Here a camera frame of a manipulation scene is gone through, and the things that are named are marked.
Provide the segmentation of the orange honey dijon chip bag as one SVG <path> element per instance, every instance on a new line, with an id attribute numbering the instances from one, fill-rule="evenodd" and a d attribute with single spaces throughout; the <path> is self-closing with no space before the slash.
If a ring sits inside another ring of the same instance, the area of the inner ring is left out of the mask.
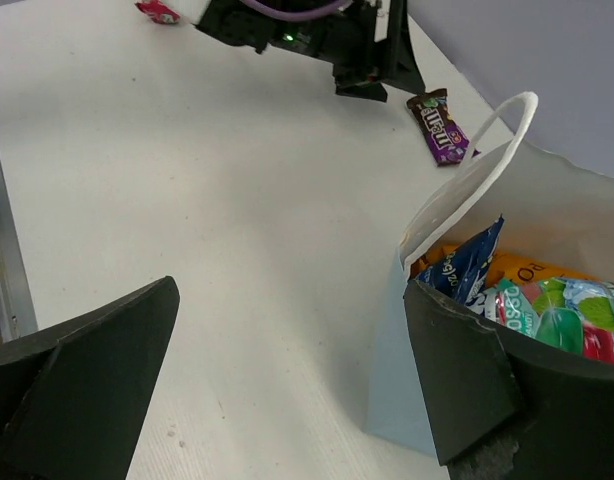
<path id="1" fill-rule="evenodd" d="M 442 260 L 457 248 L 457 244 L 445 244 L 429 250 L 411 265 L 409 278 L 413 278 L 426 267 Z M 509 280 L 516 285 L 524 285 L 552 277 L 598 281 L 596 277 L 572 269 L 497 250 L 487 274 L 485 287 L 493 287 L 502 279 Z"/>

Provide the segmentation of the brown purple M&M's pack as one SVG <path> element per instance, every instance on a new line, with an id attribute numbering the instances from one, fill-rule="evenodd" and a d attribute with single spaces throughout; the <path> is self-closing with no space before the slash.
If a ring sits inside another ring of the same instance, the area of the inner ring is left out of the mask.
<path id="1" fill-rule="evenodd" d="M 470 143 L 449 113 L 447 100 L 447 89 L 440 88 L 406 102 L 438 167 L 459 165 Z"/>

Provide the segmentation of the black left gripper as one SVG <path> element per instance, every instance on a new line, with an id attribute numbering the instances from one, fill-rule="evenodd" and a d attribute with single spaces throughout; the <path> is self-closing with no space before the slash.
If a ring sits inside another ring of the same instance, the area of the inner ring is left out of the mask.
<path id="1" fill-rule="evenodd" d="M 241 1 L 211 1 L 195 28 L 231 47 L 251 47 L 258 54 L 274 47 L 329 63 L 339 96 L 384 102 L 387 91 L 382 84 L 413 95 L 424 93 L 407 2 L 389 1 L 386 36 L 375 42 L 377 14 L 377 6 L 353 1 L 320 19 L 287 22 Z"/>

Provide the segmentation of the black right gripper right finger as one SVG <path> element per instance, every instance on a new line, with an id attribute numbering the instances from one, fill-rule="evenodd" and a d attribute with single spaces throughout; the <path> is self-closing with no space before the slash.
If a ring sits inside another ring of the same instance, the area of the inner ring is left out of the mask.
<path id="1" fill-rule="evenodd" d="M 544 345 L 419 282 L 409 337 L 453 479 L 614 479 L 614 366 Z"/>

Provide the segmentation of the blue kettle chip bag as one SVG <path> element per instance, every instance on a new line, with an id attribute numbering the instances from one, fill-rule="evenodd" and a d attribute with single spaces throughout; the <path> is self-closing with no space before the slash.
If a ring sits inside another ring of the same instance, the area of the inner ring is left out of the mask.
<path id="1" fill-rule="evenodd" d="M 500 216 L 439 260 L 430 262 L 414 280 L 426 284 L 455 302 L 472 307 L 484 290 L 505 219 Z"/>

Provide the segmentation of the teal Fox's candy bag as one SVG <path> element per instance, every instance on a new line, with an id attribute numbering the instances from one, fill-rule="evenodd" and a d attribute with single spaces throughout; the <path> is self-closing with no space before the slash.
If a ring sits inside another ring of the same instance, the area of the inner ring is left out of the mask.
<path id="1" fill-rule="evenodd" d="M 471 309 L 551 347 L 614 365 L 614 283 L 502 280 L 481 292 Z"/>

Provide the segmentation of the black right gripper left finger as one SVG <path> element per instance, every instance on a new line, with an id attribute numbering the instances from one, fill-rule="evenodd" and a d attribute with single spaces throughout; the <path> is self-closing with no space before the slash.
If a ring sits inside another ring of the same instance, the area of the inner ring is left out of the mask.
<path id="1" fill-rule="evenodd" d="M 126 477 L 180 304 L 166 276 L 0 345 L 0 479 Z"/>

